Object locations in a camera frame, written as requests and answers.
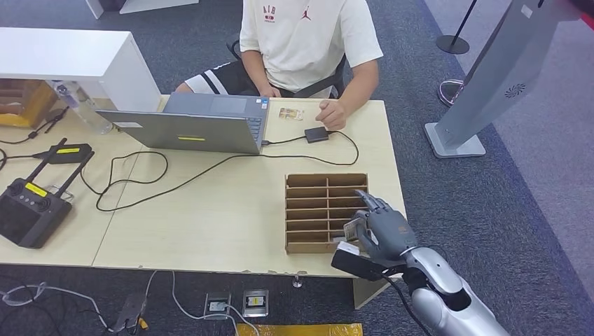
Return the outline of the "person's left hand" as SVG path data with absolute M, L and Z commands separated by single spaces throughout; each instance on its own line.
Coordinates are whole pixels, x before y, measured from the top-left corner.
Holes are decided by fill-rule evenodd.
M 342 130 L 347 124 L 349 113 L 338 100 L 325 99 L 319 104 L 320 112 L 315 117 L 330 131 Z

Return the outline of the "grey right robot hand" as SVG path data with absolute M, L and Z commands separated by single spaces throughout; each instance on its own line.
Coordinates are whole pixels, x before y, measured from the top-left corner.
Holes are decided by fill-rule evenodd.
M 403 254 L 417 247 L 417 238 L 408 221 L 383 199 L 363 190 L 355 193 L 367 206 L 366 210 L 356 212 L 354 217 L 357 220 L 357 239 L 365 252 L 378 264 L 403 262 Z

